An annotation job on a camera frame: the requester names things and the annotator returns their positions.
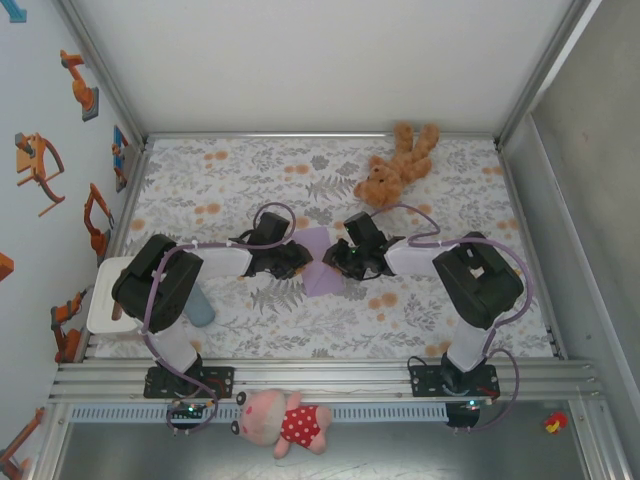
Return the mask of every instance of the peppa pig plush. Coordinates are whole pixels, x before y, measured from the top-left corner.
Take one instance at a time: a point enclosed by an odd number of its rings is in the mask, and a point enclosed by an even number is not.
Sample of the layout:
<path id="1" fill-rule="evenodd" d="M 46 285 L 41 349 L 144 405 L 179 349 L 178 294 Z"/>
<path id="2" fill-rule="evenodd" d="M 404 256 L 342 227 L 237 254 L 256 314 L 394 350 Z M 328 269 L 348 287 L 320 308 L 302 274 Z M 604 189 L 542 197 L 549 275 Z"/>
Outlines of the peppa pig plush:
<path id="1" fill-rule="evenodd" d="M 264 390 L 236 397 L 243 406 L 240 421 L 231 424 L 231 431 L 261 446 L 276 444 L 273 456 L 284 457 L 289 445 L 320 455 L 327 449 L 326 432 L 331 425 L 331 411 L 318 405 L 300 405 L 302 395 L 294 392 L 285 398 L 280 390 Z"/>

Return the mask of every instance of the floral tablecloth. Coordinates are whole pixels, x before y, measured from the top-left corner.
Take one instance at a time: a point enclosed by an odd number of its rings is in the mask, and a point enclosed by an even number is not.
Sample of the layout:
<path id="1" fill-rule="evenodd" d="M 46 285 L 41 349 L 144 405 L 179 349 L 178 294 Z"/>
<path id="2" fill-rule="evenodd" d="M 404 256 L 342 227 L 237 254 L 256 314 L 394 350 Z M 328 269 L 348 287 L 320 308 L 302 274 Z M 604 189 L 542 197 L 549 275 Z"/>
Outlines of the floral tablecloth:
<path id="1" fill-rule="evenodd" d="M 342 221 L 369 207 L 353 196 L 373 154 L 389 158 L 393 139 L 216 138 L 156 140 L 126 240 L 134 255 L 154 233 L 179 242 L 225 240 L 251 228 L 270 201 L 291 206 L 298 226 L 324 226 L 346 237 Z M 524 250 L 491 139 L 443 139 L 433 171 L 407 187 L 403 201 L 430 213 L 440 238 L 471 230 Z M 387 235 L 429 227 L 394 210 L 376 217 Z M 406 358 L 440 355 L 457 314 L 437 278 L 381 277 L 346 282 L 339 295 L 307 298 L 300 277 L 199 279 L 216 320 L 198 329 L 181 321 L 204 357 Z M 551 356 L 537 299 L 494 345 L 518 356 Z M 138 338 L 101 338 L 98 357 L 149 357 Z"/>

